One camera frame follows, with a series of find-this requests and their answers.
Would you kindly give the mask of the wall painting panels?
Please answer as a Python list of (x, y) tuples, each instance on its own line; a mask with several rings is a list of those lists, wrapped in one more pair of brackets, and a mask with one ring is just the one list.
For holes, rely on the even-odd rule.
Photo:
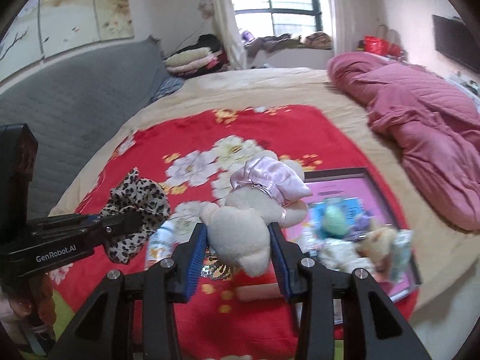
[(1, 79), (85, 45), (133, 37), (128, 0), (28, 0), (1, 39)]

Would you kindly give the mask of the grey quilted headboard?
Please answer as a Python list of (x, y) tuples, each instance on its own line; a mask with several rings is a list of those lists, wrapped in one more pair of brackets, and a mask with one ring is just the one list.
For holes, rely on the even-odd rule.
[(168, 77), (160, 42), (110, 46), (55, 63), (1, 94), (1, 123), (38, 142), (28, 216), (45, 217), (93, 155)]

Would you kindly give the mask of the red floral blanket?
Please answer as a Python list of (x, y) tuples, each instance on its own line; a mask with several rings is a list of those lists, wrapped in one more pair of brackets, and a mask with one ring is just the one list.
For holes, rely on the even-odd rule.
[[(203, 202), (222, 203), (236, 167), (262, 150), (307, 171), (367, 167), (401, 226), (403, 210), (380, 172), (317, 108), (277, 106), (211, 110), (183, 119), (132, 127), (115, 144), (92, 186), (71, 186), (57, 215), (96, 214), (128, 172), (158, 182), (168, 196), (179, 240), (189, 237)], [(297, 343), (291, 308), (282, 299), (243, 302), (231, 275), (207, 265), (192, 300), (175, 308), (183, 352), (195, 359), (290, 359)]]

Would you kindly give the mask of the green floral tissue pack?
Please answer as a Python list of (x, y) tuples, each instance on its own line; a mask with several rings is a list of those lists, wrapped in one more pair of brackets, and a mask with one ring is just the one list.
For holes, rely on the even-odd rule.
[(401, 229), (391, 245), (389, 281), (396, 284), (408, 268), (412, 256), (413, 231)]

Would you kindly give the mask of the white floral scrunchie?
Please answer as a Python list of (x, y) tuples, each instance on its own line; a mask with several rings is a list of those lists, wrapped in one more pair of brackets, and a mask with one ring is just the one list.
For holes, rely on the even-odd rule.
[(369, 258), (361, 257), (353, 242), (335, 238), (326, 238), (318, 252), (318, 258), (328, 269), (351, 274), (355, 269), (363, 268), (369, 273), (375, 272)]

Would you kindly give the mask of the clothes on window sill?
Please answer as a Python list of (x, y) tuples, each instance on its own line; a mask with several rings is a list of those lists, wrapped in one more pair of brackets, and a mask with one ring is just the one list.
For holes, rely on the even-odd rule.
[(244, 45), (247, 57), (253, 59), (259, 51), (272, 54), (280, 50), (289, 49), (315, 49), (331, 50), (333, 41), (327, 33), (315, 32), (306, 37), (294, 37), (292, 34), (284, 33), (280, 36), (258, 37)]

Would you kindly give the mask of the grey tray with pink book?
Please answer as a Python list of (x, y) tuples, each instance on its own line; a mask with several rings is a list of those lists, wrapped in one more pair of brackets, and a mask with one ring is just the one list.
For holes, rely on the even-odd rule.
[[(297, 243), (304, 253), (320, 263), (322, 262), (318, 258), (318, 252), (324, 239), (340, 239), (356, 245), (368, 231), (372, 217), (376, 217), (384, 224), (394, 226), (398, 231), (405, 229), (367, 169), (357, 167), (308, 172), (305, 177), (305, 182), (312, 191), (312, 197), (305, 200), (308, 208), (307, 217), (300, 224), (288, 228), (285, 235), (289, 241)], [(323, 230), (322, 217), (327, 202), (342, 205), (349, 228), (346, 236), (332, 236)], [(408, 268), (399, 282), (389, 281), (391, 254), (387, 256), (384, 265), (374, 265), (374, 267), (375, 272), (371, 273), (374, 279), (403, 315), (410, 316), (422, 283), (413, 254), (413, 246)]]

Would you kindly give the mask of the beige bed sheet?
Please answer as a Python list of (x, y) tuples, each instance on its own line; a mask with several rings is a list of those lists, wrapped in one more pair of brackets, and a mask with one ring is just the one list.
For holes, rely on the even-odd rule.
[(72, 213), (99, 181), (116, 147), (137, 131), (209, 110), (223, 111), (220, 121), (229, 127), (233, 113), (242, 109), (289, 105), (306, 105), (321, 111), (360, 147), (399, 199), (415, 231), (416, 258), (423, 279), (417, 309), (438, 298), (455, 296), (463, 287), (470, 292), (478, 290), (479, 234), (456, 230), (429, 207), (400, 166), (396, 144), (373, 134), (368, 129), (365, 110), (341, 94), (321, 70), (270, 68), (188, 80), (175, 94), (128, 119), (83, 167), (51, 212)]

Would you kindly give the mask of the white curtain left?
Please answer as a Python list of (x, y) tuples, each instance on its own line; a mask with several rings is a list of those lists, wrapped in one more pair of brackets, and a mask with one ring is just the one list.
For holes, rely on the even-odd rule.
[(230, 67), (245, 70), (247, 53), (240, 38), (232, 0), (200, 0), (199, 10), (205, 18), (213, 20), (214, 30), (224, 46)]

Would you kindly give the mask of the mint green sponge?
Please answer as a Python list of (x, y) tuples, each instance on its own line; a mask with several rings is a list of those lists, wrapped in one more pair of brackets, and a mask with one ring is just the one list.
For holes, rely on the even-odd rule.
[(322, 228), (329, 235), (344, 237), (348, 233), (347, 217), (340, 203), (327, 202), (322, 217)]

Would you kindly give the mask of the cream plush bear pink dress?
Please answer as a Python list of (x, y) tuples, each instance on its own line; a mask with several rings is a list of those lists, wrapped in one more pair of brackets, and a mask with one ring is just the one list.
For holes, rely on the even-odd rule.
[(264, 275), (270, 261), (268, 225), (300, 224), (307, 217), (302, 166), (265, 150), (230, 176), (232, 189), (223, 205), (204, 202), (199, 219), (208, 229), (208, 243), (219, 260), (250, 277)]

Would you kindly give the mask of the white curtain right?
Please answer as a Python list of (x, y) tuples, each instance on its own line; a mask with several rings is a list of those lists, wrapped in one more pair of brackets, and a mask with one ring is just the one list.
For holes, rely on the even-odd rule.
[(334, 54), (340, 55), (353, 49), (355, 20), (351, 0), (329, 0), (333, 23)]

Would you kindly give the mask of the pink quilted comforter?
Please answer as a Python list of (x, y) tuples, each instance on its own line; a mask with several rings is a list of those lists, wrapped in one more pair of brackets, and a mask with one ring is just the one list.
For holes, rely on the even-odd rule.
[(400, 147), (421, 195), (457, 228), (479, 230), (479, 112), (459, 88), (423, 67), (349, 52), (333, 57), (332, 84), (365, 107), (368, 127)]

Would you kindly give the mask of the cream plush bear purple dress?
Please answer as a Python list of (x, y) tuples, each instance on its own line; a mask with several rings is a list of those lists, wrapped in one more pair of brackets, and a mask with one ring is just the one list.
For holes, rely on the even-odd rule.
[(372, 217), (368, 231), (355, 244), (355, 250), (360, 256), (368, 258), (374, 265), (384, 265), (397, 235), (397, 228)]

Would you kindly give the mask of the stack of folded blankets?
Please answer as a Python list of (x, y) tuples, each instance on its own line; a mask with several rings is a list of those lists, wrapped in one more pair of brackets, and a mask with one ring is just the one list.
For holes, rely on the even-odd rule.
[(164, 63), (170, 75), (188, 79), (219, 72), (228, 64), (228, 59), (222, 49), (212, 51), (210, 47), (199, 47), (176, 53)]

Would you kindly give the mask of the leopard print scrunchie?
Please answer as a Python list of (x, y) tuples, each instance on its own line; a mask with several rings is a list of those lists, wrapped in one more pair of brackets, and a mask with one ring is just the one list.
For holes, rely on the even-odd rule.
[(123, 220), (124, 229), (114, 231), (103, 242), (110, 261), (128, 264), (170, 214), (171, 207), (164, 189), (154, 180), (141, 177), (134, 167), (111, 190), (110, 198), (98, 216), (104, 223), (118, 218)]

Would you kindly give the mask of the black wall television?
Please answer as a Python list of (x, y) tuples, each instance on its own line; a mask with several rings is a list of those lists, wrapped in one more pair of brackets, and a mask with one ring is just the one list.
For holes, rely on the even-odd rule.
[(435, 50), (479, 74), (479, 45), (459, 20), (433, 15)]

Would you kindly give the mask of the white orange supplement bottle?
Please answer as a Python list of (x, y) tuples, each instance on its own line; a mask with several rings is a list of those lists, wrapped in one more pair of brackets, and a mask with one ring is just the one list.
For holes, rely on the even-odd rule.
[(167, 220), (151, 235), (145, 251), (145, 270), (172, 256), (175, 246), (174, 230), (174, 223)]

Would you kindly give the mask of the window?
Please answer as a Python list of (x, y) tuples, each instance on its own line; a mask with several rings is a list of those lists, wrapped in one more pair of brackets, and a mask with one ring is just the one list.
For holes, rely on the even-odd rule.
[(238, 29), (256, 38), (323, 29), (320, 0), (232, 0)]

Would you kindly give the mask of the red gift bags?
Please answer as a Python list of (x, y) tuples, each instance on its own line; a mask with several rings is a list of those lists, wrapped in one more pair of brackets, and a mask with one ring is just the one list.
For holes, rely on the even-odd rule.
[(394, 59), (399, 59), (403, 52), (399, 33), (386, 24), (380, 24), (375, 35), (364, 37), (364, 50), (374, 55)]

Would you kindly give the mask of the white curtain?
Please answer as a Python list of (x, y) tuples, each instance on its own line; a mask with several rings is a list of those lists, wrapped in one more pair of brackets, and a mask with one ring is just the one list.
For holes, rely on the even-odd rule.
[(247, 53), (240, 38), (232, 0), (200, 0), (199, 10), (205, 18), (213, 20), (214, 30), (224, 46), (230, 67), (245, 70)]
[(334, 54), (340, 55), (353, 49), (355, 20), (351, 0), (329, 0), (333, 23)]

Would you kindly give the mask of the blue patterned pillow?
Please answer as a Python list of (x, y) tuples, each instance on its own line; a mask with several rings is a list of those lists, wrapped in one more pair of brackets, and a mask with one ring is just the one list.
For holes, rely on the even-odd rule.
[(174, 94), (176, 91), (181, 89), (185, 84), (185, 80), (181, 77), (170, 76), (168, 77), (156, 90), (154, 95), (151, 97), (149, 103), (154, 103), (161, 98), (164, 98), (168, 95)]

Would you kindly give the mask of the red tissue box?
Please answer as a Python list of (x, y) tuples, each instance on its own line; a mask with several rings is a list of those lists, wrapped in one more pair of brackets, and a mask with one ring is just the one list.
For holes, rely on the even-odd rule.
[(218, 284), (223, 300), (235, 298), (240, 302), (253, 302), (282, 297), (271, 262), (263, 275), (250, 277), (243, 269), (229, 267), (208, 252), (201, 277), (210, 280), (202, 285), (202, 291), (212, 293), (213, 285)]

